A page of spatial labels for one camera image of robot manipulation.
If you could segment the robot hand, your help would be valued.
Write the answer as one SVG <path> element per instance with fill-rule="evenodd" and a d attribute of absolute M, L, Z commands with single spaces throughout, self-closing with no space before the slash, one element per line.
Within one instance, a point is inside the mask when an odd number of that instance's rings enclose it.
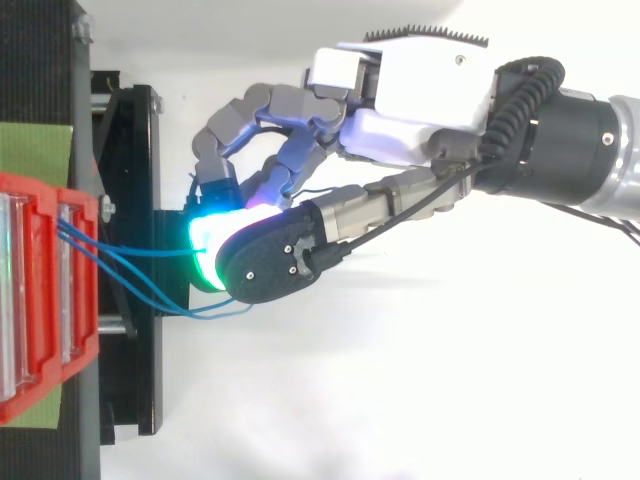
<path fill-rule="evenodd" d="M 319 49 L 297 86 L 257 83 L 195 135 L 185 205 L 207 293 L 271 302 L 471 191 L 494 83 L 488 42 L 407 27 Z"/>

